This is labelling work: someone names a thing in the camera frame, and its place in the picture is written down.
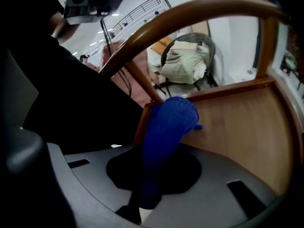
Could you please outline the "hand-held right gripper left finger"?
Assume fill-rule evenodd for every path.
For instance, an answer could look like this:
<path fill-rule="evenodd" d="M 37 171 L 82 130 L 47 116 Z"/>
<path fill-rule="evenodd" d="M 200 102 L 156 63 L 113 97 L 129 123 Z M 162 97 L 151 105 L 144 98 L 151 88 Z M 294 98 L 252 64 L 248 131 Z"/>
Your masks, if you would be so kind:
<path fill-rule="evenodd" d="M 129 224 L 116 211 L 129 202 L 131 192 L 117 188 L 106 173 L 108 161 L 132 145 L 96 152 L 63 155 L 48 143 L 52 167 L 76 224 Z"/>

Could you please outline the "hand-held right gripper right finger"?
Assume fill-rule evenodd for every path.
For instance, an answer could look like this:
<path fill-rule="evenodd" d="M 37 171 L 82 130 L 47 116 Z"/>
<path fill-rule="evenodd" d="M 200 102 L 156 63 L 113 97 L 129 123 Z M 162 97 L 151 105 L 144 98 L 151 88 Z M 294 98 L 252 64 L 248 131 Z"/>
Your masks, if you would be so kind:
<path fill-rule="evenodd" d="M 202 166 L 198 181 L 185 193 L 164 195 L 149 217 L 146 228 L 229 228 L 248 220 L 227 184 L 243 182 L 255 196 L 269 206 L 275 192 L 237 162 L 220 154 L 188 145 Z"/>

